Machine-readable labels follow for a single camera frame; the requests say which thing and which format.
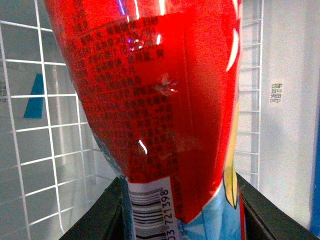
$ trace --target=plastic bottle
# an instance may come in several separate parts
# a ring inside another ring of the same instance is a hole
[[[124,179],[126,239],[245,239],[233,165],[242,1],[44,2]]]

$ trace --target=small label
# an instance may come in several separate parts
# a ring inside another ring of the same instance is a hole
[[[170,177],[128,182],[134,240],[180,240]]]
[[[269,104],[271,106],[281,105],[284,101],[284,84],[282,82],[271,83]]]

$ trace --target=white wall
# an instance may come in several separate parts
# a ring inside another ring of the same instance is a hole
[[[266,0],[264,8],[260,190],[309,227],[320,66],[320,1]],[[271,107],[270,84],[283,82]]]

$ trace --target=white barcode label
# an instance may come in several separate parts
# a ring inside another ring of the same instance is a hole
[[[128,182],[135,240],[180,240],[170,177]]]

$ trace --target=light blue label section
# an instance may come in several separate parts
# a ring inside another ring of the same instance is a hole
[[[234,209],[227,202],[222,186],[200,215],[189,224],[180,221],[179,229],[183,240],[241,240],[239,204]]]

